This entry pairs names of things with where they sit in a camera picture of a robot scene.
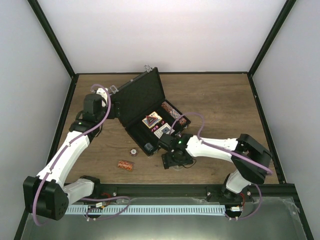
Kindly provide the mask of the white playing card deck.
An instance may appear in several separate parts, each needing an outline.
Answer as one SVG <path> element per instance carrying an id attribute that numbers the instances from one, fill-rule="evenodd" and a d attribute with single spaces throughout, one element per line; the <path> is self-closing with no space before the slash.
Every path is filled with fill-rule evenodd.
<path id="1" fill-rule="evenodd" d="M 170 131 L 171 131 L 171 126 L 168 125 L 168 124 L 165 124 L 165 125 L 161 126 L 160 128 L 158 128 L 158 129 L 154 132 L 154 135 L 155 135 L 158 139 L 160 139 L 163 134 L 169 134 Z"/>

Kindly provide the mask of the black poker set case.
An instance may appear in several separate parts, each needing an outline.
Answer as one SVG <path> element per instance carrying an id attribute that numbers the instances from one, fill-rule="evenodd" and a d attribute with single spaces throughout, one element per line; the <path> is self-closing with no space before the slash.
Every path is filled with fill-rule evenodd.
<path id="1" fill-rule="evenodd" d="M 120 86 L 116 92 L 111 94 L 111 102 L 119 103 L 119 122 L 127 134 L 148 157 L 155 154 L 160 147 L 158 145 L 159 138 L 151 132 L 152 128 L 148 128 L 142 122 L 146 115 L 157 112 L 162 117 L 161 121 L 165 121 L 165 124 L 171 126 L 170 131 L 172 136 L 181 133 L 191 123 L 187 117 L 183 116 L 187 120 L 187 123 L 180 125 L 178 119 L 174 119 L 162 108 L 161 104 L 168 102 L 182 115 L 182 112 L 166 99 L 157 67 L 146 65 L 145 72 Z M 146 143 L 153 145 L 152 152 L 148 153 L 145 151 L 144 145 Z"/>

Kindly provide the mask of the red black triangular card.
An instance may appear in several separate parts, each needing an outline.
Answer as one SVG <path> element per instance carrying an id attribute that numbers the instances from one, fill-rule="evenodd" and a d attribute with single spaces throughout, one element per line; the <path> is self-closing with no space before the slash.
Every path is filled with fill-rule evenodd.
<path id="1" fill-rule="evenodd" d="M 145 120 L 146 120 L 146 124 L 148 126 L 151 126 L 154 122 L 156 122 L 157 118 L 151 115 L 147 115 Z"/>

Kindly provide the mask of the single poker chip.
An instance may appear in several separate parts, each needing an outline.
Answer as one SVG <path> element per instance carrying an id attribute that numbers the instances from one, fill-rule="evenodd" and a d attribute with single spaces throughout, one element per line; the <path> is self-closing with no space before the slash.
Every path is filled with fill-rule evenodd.
<path id="1" fill-rule="evenodd" d="M 136 156 L 138 154 L 138 150 L 136 148 L 132 148 L 129 153 L 131 156 Z"/>

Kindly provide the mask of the small orange chip stack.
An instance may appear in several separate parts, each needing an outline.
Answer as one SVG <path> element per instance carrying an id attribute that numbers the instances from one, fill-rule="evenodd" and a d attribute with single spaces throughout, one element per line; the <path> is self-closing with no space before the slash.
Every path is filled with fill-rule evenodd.
<path id="1" fill-rule="evenodd" d="M 134 163 L 127 160 L 119 160 L 117 167 L 132 172 L 134 169 Z"/>

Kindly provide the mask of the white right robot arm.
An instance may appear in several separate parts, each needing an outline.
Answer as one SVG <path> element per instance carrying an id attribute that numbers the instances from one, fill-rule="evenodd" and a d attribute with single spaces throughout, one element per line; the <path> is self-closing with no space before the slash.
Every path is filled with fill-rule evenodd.
<path id="1" fill-rule="evenodd" d="M 228 139 L 165 134 L 160 137 L 158 145 L 166 150 L 161 156 L 165 169 L 191 166 L 197 157 L 233 163 L 235 171 L 227 175 L 221 188 L 223 198 L 229 202 L 236 200 L 247 186 L 263 184 L 266 176 L 273 174 L 269 168 L 271 152 L 248 134 Z"/>

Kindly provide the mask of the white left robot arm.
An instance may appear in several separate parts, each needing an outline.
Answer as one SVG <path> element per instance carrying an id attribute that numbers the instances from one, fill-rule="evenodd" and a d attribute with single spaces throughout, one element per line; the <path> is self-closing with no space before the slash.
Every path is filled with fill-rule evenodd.
<path id="1" fill-rule="evenodd" d="M 37 226 L 42 226 L 38 217 L 60 220 L 73 203 L 84 198 L 97 202 L 101 198 L 101 182 L 96 177 L 82 176 L 73 183 L 65 182 L 80 155 L 102 130 L 110 111 L 108 89 L 94 84 L 60 149 L 36 176 L 28 176 L 24 180 L 25 209 Z"/>

